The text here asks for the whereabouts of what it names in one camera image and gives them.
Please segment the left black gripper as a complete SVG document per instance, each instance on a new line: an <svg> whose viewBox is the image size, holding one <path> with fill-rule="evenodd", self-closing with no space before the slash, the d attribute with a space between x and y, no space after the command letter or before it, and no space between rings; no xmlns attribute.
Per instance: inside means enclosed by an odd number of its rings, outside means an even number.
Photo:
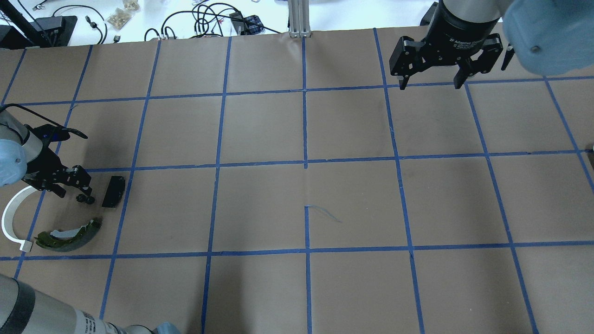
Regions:
<svg viewBox="0 0 594 334"><path fill-rule="evenodd" d="M66 190L61 187L72 186L85 195L92 195L90 186L92 177L81 165L66 167L59 156L51 150L51 142L61 142L70 139L70 134L88 139L85 133L73 128L64 128L59 125L45 124L32 128L26 124L27 139L39 140L41 148L35 149L34 157L27 163L27 172L22 180L38 191L52 192L59 198L64 198Z"/></svg>

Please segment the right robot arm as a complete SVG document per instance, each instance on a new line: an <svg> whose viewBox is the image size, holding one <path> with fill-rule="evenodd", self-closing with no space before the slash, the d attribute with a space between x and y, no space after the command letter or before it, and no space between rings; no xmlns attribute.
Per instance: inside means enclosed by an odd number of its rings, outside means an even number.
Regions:
<svg viewBox="0 0 594 334"><path fill-rule="evenodd" d="M414 74L433 66L458 66L460 89L514 57L530 73L555 76L593 64L591 0L439 0L423 18L426 36L401 36L389 60L401 90Z"/></svg>

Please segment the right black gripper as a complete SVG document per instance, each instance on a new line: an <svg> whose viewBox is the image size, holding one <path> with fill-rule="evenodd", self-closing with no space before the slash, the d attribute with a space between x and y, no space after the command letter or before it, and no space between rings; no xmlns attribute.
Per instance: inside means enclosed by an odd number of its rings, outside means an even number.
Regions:
<svg viewBox="0 0 594 334"><path fill-rule="evenodd" d="M399 89L407 87L414 74L433 66L459 67L455 89L477 73L489 73L503 51L498 33L492 31L501 15L470 19L455 9L462 0L439 0L429 9L428 30L421 40L401 36L389 59L390 75L398 78Z"/></svg>

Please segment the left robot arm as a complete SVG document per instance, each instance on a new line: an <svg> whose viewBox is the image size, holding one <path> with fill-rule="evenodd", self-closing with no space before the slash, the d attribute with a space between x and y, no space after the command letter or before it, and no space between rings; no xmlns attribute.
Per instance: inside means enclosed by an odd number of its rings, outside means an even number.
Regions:
<svg viewBox="0 0 594 334"><path fill-rule="evenodd" d="M96 236L102 226L100 218L91 218L87 224L69 231L43 231L35 241L17 237L13 231L13 218L21 203L36 192L51 192L60 198L66 195L66 186L80 190L76 200L93 205L91 176L81 165L66 167L51 150L51 143L62 142L76 135L87 135L73 128L42 117L45 124L31 127L21 123L9 113L14 107L32 115L34 111L21 104L1 107L1 185L12 185L20 180L27 186L19 190L6 204L1 214L4 236L17 243L22 252L29 252L34 244L56 251L80 249ZM103 321L61 302L27 283L6 275L1 276L1 332L3 334L178 334L180 330L169 322L156 328L143 325L121 327Z"/></svg>

